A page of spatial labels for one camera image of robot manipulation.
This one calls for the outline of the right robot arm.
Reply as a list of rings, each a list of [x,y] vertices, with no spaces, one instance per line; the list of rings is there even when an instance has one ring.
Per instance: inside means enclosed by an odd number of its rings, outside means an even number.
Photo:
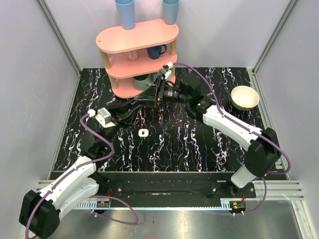
[[[219,130],[244,148],[244,164],[226,185],[226,191],[231,197],[240,196],[248,183],[265,176],[282,155],[273,129],[262,130],[223,111],[217,103],[201,93],[201,84],[194,77],[184,77],[178,87],[158,77],[152,86],[134,99],[151,108],[164,102],[183,104],[189,117]]]

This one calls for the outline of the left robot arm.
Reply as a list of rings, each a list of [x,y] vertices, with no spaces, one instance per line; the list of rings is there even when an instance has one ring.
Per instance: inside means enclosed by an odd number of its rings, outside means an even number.
[[[105,208],[103,199],[132,209],[109,186],[109,179],[98,171],[115,153],[110,139],[119,128],[134,124],[140,108],[141,104],[131,100],[110,109],[91,109],[81,117],[80,123],[85,128],[82,154],[55,181],[38,192],[30,190],[23,198],[19,222],[25,226],[24,238],[49,238],[71,210],[90,198],[98,201],[90,209],[96,217],[100,217]]]

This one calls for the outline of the white earbud charging case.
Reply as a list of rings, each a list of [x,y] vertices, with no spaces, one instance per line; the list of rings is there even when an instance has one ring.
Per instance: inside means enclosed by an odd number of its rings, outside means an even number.
[[[138,136],[141,138],[145,138],[149,136],[149,130],[148,129],[139,129]]]

